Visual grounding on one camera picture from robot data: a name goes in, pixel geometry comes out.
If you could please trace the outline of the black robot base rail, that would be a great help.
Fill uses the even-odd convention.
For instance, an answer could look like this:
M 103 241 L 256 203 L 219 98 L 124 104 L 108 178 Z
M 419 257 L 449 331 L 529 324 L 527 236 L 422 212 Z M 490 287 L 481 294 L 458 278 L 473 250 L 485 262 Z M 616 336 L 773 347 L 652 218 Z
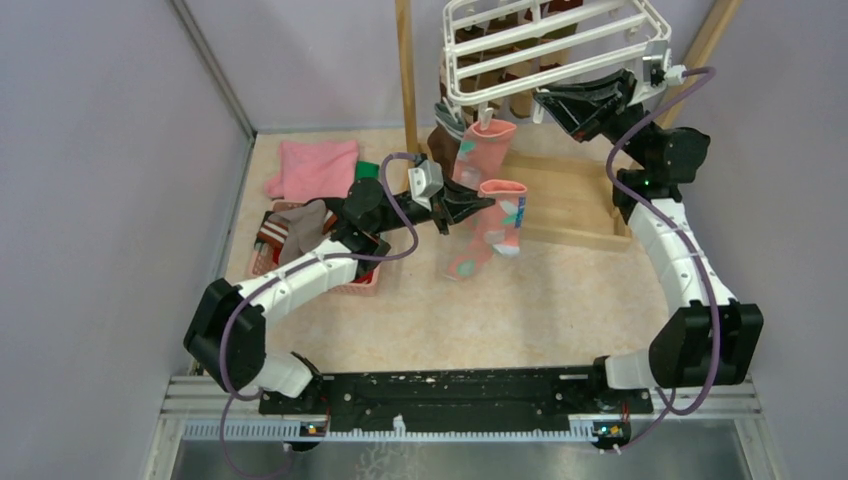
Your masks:
M 301 423 L 305 437 L 406 441 L 630 440 L 645 389 L 613 390 L 593 366 L 325 373 L 295 398 L 266 393 L 263 415 Z

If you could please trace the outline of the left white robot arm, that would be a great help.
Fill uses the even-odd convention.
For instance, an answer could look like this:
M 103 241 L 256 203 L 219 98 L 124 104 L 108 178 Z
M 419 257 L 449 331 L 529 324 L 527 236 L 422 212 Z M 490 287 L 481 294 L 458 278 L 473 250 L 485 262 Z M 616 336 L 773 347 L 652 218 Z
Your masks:
M 423 206 L 410 192 L 392 194 L 375 178 L 353 183 L 344 198 L 324 203 L 335 216 L 329 235 L 299 258 L 237 284 L 218 279 L 202 294 L 183 345 L 228 394 L 249 399 L 249 389 L 282 394 L 297 413 L 319 404 L 316 371 L 296 353 L 269 354 L 270 326 L 312 299 L 400 259 L 382 239 L 385 232 L 432 222 L 447 234 L 452 225 L 495 201 L 451 180 Z

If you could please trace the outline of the pink patterned sock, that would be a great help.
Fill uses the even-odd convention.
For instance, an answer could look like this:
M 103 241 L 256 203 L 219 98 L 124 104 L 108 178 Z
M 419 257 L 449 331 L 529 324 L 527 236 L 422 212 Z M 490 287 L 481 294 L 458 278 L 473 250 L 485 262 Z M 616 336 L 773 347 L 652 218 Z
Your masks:
M 498 119 L 491 120 L 486 127 L 480 122 L 473 123 L 461 141 L 452 179 L 479 192 L 484 181 L 502 180 L 499 171 L 516 129 L 515 124 Z M 452 279 L 464 280 L 473 276 L 496 254 L 475 246 L 474 224 L 478 213 L 462 222 L 471 231 L 471 241 L 448 267 L 448 275 Z
M 480 184 L 480 193 L 494 204 L 478 213 L 474 224 L 475 246 L 491 254 L 517 256 L 527 187 L 511 180 L 491 179 Z

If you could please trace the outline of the grey brown sock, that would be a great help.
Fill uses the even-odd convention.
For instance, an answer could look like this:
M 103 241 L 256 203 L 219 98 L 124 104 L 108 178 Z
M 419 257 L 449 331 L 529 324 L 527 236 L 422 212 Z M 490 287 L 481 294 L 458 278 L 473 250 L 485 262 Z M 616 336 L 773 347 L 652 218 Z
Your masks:
M 288 235 L 279 254 L 279 264 L 285 265 L 318 246 L 325 238 L 323 233 L 328 209 L 321 199 L 279 212 L 277 217 L 286 227 Z

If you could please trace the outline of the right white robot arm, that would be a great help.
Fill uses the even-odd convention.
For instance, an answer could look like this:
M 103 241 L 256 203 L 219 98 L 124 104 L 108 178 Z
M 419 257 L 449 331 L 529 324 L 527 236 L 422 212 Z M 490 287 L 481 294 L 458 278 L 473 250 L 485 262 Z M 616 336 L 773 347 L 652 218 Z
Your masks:
M 603 360 L 586 385 L 589 404 L 612 412 L 627 390 L 737 385 L 748 374 L 764 319 L 720 280 L 689 225 L 680 187 L 696 178 L 711 139 L 691 127 L 663 128 L 636 98 L 636 78 L 621 70 L 582 84 L 549 86 L 535 102 L 574 140 L 602 136 L 608 158 L 630 156 L 634 169 L 606 166 L 612 202 L 648 254 L 670 318 L 650 345 Z

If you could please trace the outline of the white clip hanger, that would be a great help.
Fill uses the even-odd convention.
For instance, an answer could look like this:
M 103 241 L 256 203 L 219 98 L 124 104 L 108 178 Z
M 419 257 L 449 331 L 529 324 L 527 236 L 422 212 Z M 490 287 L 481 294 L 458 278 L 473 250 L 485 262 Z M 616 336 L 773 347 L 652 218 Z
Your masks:
M 514 102 L 540 122 L 530 95 L 550 85 L 635 78 L 632 102 L 681 82 L 672 28 L 648 1 L 450 1 L 442 10 L 441 100 L 476 118 Z

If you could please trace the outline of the dark brown grey-cuffed sock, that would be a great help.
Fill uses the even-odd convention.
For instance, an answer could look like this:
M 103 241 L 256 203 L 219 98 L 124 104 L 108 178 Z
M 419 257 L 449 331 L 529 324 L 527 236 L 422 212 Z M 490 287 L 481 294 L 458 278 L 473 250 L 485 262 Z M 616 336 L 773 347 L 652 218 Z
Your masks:
M 451 178 L 467 123 L 441 102 L 434 105 L 434 117 L 436 126 L 427 139 L 430 157 L 442 167 L 444 176 Z

